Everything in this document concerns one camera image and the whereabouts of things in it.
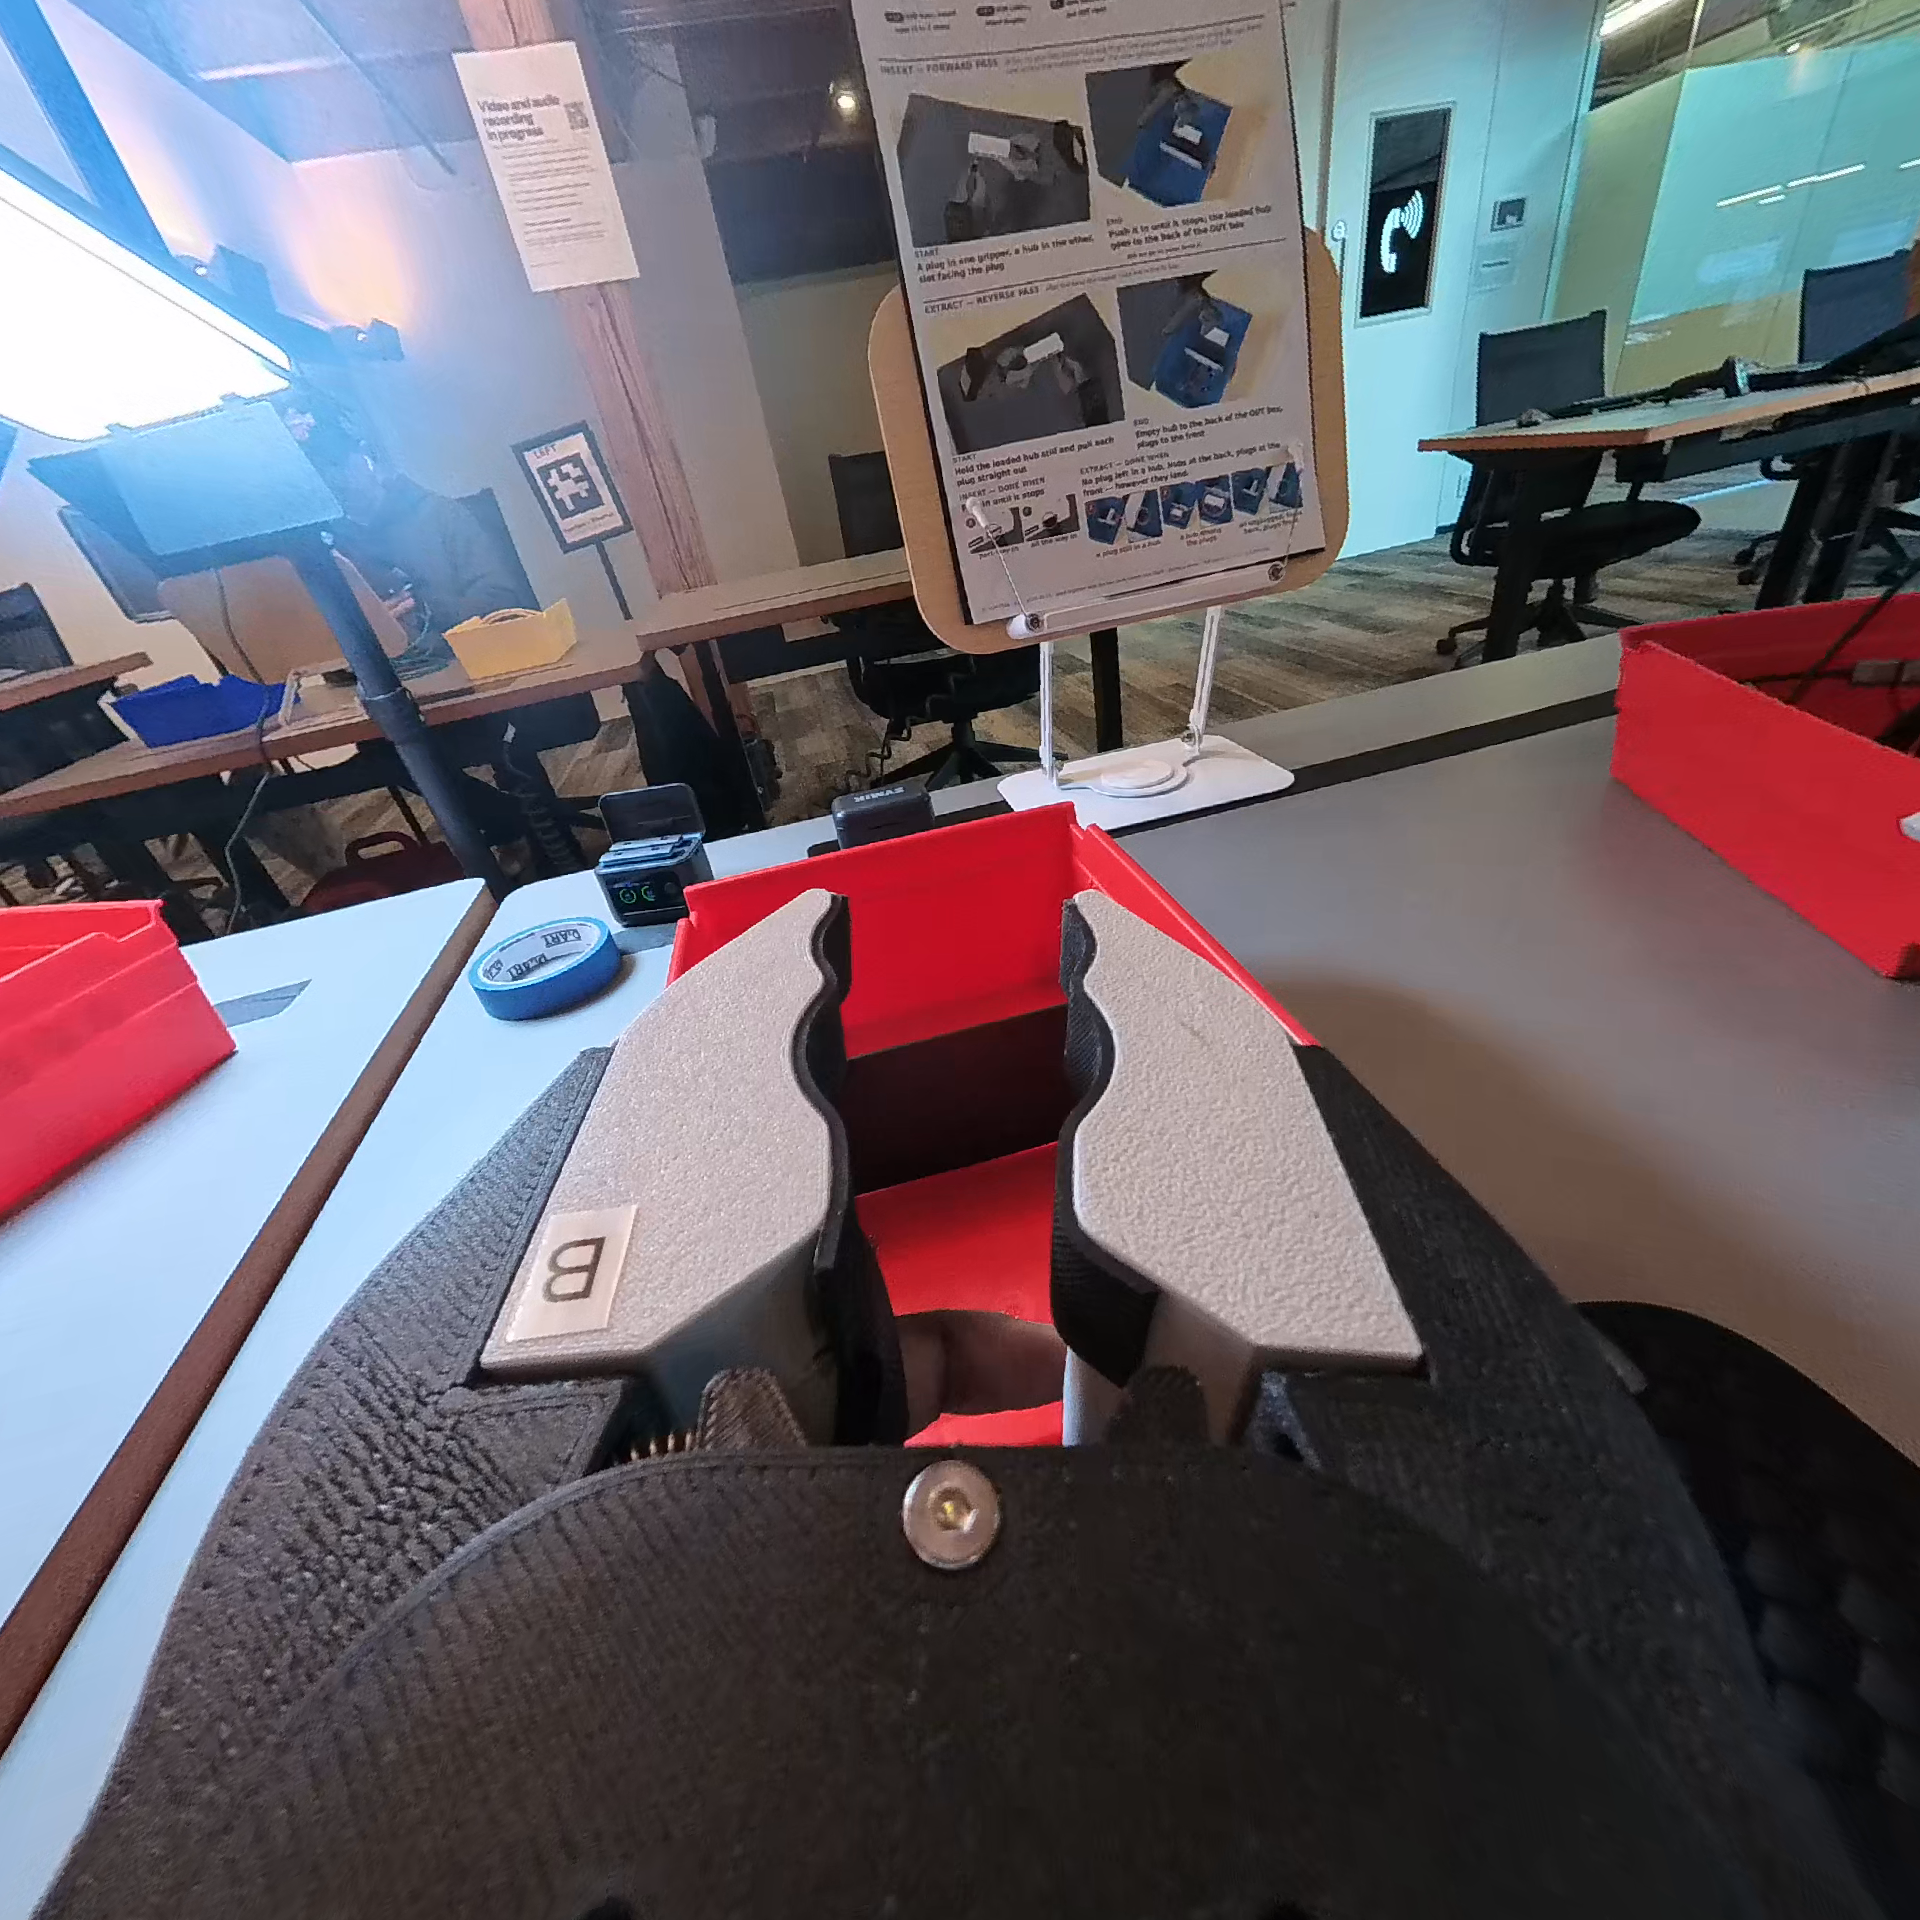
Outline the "wooden top office desk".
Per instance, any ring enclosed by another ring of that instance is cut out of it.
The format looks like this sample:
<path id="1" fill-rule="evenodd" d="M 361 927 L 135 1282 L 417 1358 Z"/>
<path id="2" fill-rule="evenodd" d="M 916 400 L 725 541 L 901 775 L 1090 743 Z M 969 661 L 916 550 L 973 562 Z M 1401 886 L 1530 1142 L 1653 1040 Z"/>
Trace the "wooden top office desk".
<path id="1" fill-rule="evenodd" d="M 848 638 L 832 618 L 911 598 L 904 548 L 668 591 L 634 624 L 642 651 L 691 651 L 689 686 L 719 720 L 725 687 L 738 734 L 759 731 L 749 684 L 844 666 Z"/>
<path id="2" fill-rule="evenodd" d="M 1919 371 L 1909 368 L 1739 398 L 1711 394 L 1591 416 L 1488 422 L 1427 439 L 1423 451 L 1519 476 L 1482 647 L 1485 661 L 1503 661 L 1521 650 L 1555 476 L 1581 472 L 1591 483 L 1602 454 L 1615 456 L 1619 483 L 1649 484 L 1765 460 L 1811 460 L 1757 597 L 1757 608 L 1787 608 L 1843 598 L 1887 480 L 1899 454 L 1915 447 L 1915 430 Z"/>
<path id="3" fill-rule="evenodd" d="M 579 863 L 571 828 L 587 807 L 556 790 L 543 750 L 593 741 L 593 694 L 636 684 L 640 663 L 629 631 L 589 631 L 563 661 L 529 674 L 439 696 L 412 687 L 426 775 L 355 691 L 316 684 L 272 722 L 172 748 L 123 741 L 16 786 L 3 800 L 5 835 L 51 847 L 133 847 L 133 884 L 156 892 L 168 880 L 149 875 L 146 845 L 168 835 L 189 832 L 216 858 L 237 828 L 388 792 L 417 800 L 461 870 L 501 894 L 497 853 L 517 838 L 532 842 L 538 875 Z"/>

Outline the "red plastic bin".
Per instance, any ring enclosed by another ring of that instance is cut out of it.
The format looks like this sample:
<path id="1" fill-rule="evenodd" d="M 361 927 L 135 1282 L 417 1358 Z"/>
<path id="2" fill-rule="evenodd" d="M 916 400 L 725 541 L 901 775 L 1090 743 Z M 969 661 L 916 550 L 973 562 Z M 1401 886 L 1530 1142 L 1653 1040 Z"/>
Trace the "red plastic bin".
<path id="1" fill-rule="evenodd" d="M 1089 890 L 1203 952 L 1281 1014 L 1152 877 L 1105 832 L 1077 824 L 1068 807 L 1010 811 L 697 884 L 668 986 L 809 890 L 841 895 L 851 910 L 852 974 L 841 1005 L 848 1063 L 959 1035 L 961 1048 L 1059 1046 L 1066 1068 L 1063 915 L 1068 898 Z M 1291 1035 L 1324 1110 L 1335 1061 Z M 906 1439 L 941 1420 L 911 1398 L 908 1324 L 936 1309 L 1008 1309 L 1019 1335 L 1056 1332 L 1049 1237 L 1059 1140 L 913 1183 L 852 1191 L 856 1221 L 897 1316 Z M 1041 1386 L 1041 1405 L 1055 1412 L 1056 1427 L 1066 1427 L 1066 1359 L 1068 1352 L 1043 1363 L 1051 1379 Z M 1172 1368 L 1145 1374 L 1109 1437 L 1195 1448 L 1205 1437 L 1195 1383 Z M 1209 1443 L 1241 1447 L 1244 1431 Z"/>
<path id="2" fill-rule="evenodd" d="M 34 1200 L 231 1058 L 153 901 L 3 915 L 3 1211 Z"/>
<path id="3" fill-rule="evenodd" d="M 1882 976 L 1919 976 L 1919 597 L 1637 627 L 1612 773 Z"/>

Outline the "blue tape roll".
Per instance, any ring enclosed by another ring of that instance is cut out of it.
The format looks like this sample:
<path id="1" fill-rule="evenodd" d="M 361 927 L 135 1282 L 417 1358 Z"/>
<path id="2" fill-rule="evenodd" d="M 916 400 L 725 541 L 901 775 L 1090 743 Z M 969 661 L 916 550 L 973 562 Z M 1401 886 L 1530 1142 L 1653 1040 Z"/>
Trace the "blue tape roll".
<path id="1" fill-rule="evenodd" d="M 563 1014 L 613 986 L 621 968 L 616 933 L 595 917 L 523 927 L 477 952 L 468 986 L 499 1021 Z"/>

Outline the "bright light panel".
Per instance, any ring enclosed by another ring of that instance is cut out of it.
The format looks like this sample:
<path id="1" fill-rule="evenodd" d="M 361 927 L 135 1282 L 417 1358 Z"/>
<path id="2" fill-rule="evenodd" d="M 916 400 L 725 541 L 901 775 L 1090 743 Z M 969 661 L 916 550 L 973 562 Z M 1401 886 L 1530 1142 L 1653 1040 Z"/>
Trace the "bright light panel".
<path id="1" fill-rule="evenodd" d="M 60 440 L 292 382 L 289 354 L 34 186 L 3 176 L 3 419 Z"/>

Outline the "black charging case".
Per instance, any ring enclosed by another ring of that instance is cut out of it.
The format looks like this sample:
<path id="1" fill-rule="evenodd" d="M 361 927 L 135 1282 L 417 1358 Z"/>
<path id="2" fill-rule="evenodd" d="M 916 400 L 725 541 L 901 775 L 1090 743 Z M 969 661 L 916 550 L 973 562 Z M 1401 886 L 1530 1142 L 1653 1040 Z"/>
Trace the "black charging case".
<path id="1" fill-rule="evenodd" d="M 689 911 L 689 886 L 713 875 L 703 804 L 691 784 L 648 784 L 601 798 L 609 850 L 593 875 L 617 936 L 668 925 Z"/>

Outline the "black phone sign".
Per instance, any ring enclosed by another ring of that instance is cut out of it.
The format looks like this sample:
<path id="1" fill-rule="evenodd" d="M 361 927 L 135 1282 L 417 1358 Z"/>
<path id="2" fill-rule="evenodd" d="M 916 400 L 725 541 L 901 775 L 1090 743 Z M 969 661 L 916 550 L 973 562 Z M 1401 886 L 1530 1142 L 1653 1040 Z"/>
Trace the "black phone sign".
<path id="1" fill-rule="evenodd" d="M 1433 302 L 1433 258 L 1453 108 L 1376 114 L 1367 151 L 1357 320 L 1397 320 Z"/>

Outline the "black mesh chair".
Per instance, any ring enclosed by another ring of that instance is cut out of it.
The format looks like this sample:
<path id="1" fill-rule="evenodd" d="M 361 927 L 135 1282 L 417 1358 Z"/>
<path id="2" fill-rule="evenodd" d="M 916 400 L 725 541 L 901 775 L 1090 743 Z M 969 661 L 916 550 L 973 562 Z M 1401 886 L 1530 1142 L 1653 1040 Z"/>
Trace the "black mesh chair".
<path id="1" fill-rule="evenodd" d="M 1919 1470 L 1787 1359 L 1586 1302 L 1725 1566 L 1795 1765 L 1887 1915 L 1919 1915 Z"/>

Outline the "black framed tag sign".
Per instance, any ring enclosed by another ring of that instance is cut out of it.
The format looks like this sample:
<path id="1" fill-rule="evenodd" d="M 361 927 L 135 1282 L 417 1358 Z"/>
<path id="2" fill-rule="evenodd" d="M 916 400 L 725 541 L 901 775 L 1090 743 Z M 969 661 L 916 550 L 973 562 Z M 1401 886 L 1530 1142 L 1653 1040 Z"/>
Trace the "black framed tag sign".
<path id="1" fill-rule="evenodd" d="M 609 543 L 632 538 L 636 528 L 593 426 L 579 421 L 546 436 L 522 439 L 513 445 L 513 454 L 561 550 L 593 550 L 609 578 L 617 612 L 632 622 L 634 605 Z"/>

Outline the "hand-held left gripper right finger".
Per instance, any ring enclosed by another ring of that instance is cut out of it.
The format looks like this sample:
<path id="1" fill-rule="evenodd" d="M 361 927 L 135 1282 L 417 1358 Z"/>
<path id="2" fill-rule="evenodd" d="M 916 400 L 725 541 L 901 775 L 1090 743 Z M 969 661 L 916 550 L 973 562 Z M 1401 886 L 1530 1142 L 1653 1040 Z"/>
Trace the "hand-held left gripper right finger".
<path id="1" fill-rule="evenodd" d="M 1195 1383 L 1215 1443 L 1274 1368 L 1417 1379 L 1423 1338 L 1283 1016 L 1090 890 L 1063 904 L 1063 995 L 1063 1439 L 1107 1439 L 1149 1372 Z"/>

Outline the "printed instruction sheet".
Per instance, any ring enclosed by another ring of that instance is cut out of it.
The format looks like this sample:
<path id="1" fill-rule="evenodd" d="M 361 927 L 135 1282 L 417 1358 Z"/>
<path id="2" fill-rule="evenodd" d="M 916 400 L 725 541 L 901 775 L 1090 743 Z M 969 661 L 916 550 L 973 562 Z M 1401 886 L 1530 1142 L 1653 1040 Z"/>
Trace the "printed instruction sheet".
<path id="1" fill-rule="evenodd" d="M 961 611 L 1337 548 L 1284 7 L 852 4 Z"/>

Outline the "red floor item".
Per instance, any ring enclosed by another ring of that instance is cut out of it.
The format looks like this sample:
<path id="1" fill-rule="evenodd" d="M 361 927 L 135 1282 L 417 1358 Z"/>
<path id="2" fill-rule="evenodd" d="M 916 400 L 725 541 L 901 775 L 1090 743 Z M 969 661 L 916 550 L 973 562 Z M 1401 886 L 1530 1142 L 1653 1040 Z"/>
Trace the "red floor item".
<path id="1" fill-rule="evenodd" d="M 451 847 L 412 832 L 371 832 L 355 836 L 344 863 L 317 877 L 303 898 L 300 911 L 317 917 L 346 904 L 407 895 L 464 877 L 464 866 Z"/>

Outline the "wooden post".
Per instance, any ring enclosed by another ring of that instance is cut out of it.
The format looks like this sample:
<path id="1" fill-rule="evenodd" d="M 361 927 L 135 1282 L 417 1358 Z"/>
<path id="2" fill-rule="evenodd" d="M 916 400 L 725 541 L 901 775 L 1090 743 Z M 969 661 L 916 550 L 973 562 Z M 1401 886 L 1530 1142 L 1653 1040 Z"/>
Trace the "wooden post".
<path id="1" fill-rule="evenodd" d="M 551 4 L 461 2 L 472 52 L 563 42 Z M 664 594 L 716 583 L 665 400 L 640 341 L 629 282 L 571 287 L 559 304 L 580 364 L 601 451 L 629 508 L 655 588 Z"/>

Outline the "black office chair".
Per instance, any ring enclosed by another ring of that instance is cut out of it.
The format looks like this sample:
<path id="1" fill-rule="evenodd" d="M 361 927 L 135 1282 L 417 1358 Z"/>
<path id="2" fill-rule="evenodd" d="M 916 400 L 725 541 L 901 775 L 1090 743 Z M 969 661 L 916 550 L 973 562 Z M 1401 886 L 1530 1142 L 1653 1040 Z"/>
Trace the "black office chair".
<path id="1" fill-rule="evenodd" d="M 1813 269 L 1804 277 L 1799 304 L 1799 357 L 1805 364 L 1824 364 L 1834 357 L 1871 342 L 1915 312 L 1919 246 L 1874 256 L 1844 268 Z M 1896 470 L 1899 508 L 1877 510 L 1871 532 L 1864 538 L 1864 552 L 1882 552 L 1887 565 L 1877 584 L 1896 584 L 1914 559 L 1899 532 L 1915 535 L 1919 517 L 1906 511 L 1915 501 L 1915 464 Z"/>
<path id="2" fill-rule="evenodd" d="M 1545 419 L 1602 395 L 1605 311 L 1538 326 L 1480 335 L 1476 426 Z M 1626 498 L 1591 503 L 1601 453 L 1579 454 L 1548 470 L 1538 548 L 1530 581 L 1545 584 L 1527 604 L 1521 634 L 1536 634 L 1543 647 L 1585 640 L 1586 627 L 1619 631 L 1628 614 L 1601 608 L 1602 570 L 1640 559 L 1693 535 L 1701 523 L 1687 503 L 1649 501 L 1633 484 Z M 1450 538 L 1451 562 L 1497 570 L 1504 559 L 1521 472 L 1473 464 Z"/>
<path id="3" fill-rule="evenodd" d="M 1035 750 L 977 735 L 984 715 L 1041 694 L 1041 647 L 954 651 L 938 643 L 911 594 L 828 619 L 848 647 L 856 696 L 883 720 L 871 784 L 922 780 L 939 788 L 1041 760 Z"/>

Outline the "black panel on pole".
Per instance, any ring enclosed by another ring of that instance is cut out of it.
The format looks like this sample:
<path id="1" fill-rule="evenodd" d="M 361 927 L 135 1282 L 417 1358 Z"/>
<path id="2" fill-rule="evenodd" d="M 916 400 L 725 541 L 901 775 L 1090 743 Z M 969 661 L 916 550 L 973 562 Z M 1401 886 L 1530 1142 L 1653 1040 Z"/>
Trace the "black panel on pole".
<path id="1" fill-rule="evenodd" d="M 335 552 L 346 506 L 267 400 L 226 400 L 200 416 L 115 428 L 101 440 L 31 460 L 60 498 L 152 567 L 159 581 L 255 559 L 289 559 L 349 666 L 360 703 L 439 819 L 464 875 L 492 898 L 509 890 L 432 744 L 417 696 Z"/>

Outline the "blue plastic bin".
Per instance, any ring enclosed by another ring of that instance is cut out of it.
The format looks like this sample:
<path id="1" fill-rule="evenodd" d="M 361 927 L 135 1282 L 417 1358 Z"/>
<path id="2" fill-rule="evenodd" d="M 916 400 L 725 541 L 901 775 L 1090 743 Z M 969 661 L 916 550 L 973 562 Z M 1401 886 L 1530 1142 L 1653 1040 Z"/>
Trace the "blue plastic bin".
<path id="1" fill-rule="evenodd" d="M 283 680 L 178 677 L 153 687 L 115 692 L 105 707 L 137 743 L 165 750 L 216 735 L 264 731 L 279 717 L 283 699 Z"/>

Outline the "yellow plastic bin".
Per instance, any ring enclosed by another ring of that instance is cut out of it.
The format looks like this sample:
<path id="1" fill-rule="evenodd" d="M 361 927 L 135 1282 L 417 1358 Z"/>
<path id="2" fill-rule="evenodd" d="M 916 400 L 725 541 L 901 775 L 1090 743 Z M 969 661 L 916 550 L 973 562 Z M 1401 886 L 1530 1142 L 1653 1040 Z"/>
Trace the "yellow plastic bin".
<path id="1" fill-rule="evenodd" d="M 472 680 L 505 680 L 559 666 L 579 643 L 569 600 L 503 608 L 447 628 L 447 644 Z"/>

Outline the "black bin divider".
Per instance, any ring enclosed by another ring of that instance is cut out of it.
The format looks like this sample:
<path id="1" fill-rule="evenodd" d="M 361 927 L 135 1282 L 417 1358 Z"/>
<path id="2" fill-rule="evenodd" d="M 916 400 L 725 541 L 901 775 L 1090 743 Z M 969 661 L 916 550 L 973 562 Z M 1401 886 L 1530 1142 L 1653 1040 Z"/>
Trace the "black bin divider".
<path id="1" fill-rule="evenodd" d="M 1073 1094 L 1059 1046 L 961 1046 L 959 1035 L 852 1058 L 836 1094 L 852 1192 L 1055 1146 Z"/>

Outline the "white wall notice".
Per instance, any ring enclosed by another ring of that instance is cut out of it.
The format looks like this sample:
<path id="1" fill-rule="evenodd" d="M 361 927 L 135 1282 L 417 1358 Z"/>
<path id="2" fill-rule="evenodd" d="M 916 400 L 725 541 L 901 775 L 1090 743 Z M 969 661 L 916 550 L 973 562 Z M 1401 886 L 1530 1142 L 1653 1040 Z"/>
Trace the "white wall notice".
<path id="1" fill-rule="evenodd" d="M 577 44 L 453 61 L 530 287 L 634 282 L 634 238 Z"/>

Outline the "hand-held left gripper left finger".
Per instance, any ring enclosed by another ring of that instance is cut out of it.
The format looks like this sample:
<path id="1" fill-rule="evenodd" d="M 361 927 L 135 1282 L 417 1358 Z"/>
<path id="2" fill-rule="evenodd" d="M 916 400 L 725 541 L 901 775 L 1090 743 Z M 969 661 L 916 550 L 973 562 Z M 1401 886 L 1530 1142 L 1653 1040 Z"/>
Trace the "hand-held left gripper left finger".
<path id="1" fill-rule="evenodd" d="M 809 890 L 708 952 L 611 1052 L 480 1352 L 485 1375 L 637 1379 L 689 1427 L 775 1375 L 813 1444 L 906 1439 L 906 1374 L 857 1224 L 848 901 Z"/>

